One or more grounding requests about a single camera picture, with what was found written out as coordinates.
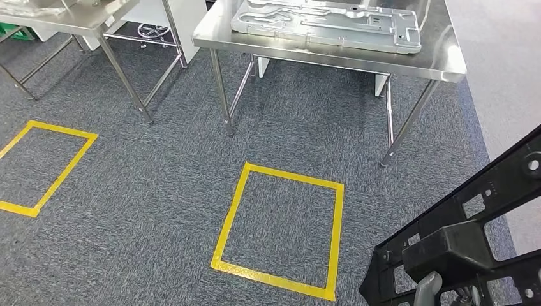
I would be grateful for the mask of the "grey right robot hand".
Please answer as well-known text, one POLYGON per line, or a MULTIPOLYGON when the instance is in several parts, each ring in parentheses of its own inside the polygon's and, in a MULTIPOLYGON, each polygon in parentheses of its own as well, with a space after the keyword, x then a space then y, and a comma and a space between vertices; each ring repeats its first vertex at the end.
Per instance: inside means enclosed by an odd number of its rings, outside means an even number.
MULTIPOLYGON (((436 295, 442 285, 442 276, 438 272, 430 272, 417 284, 413 304, 436 305, 436 295)), ((457 296, 451 305, 481 305, 480 293, 475 286, 456 288, 454 291, 457 296)))

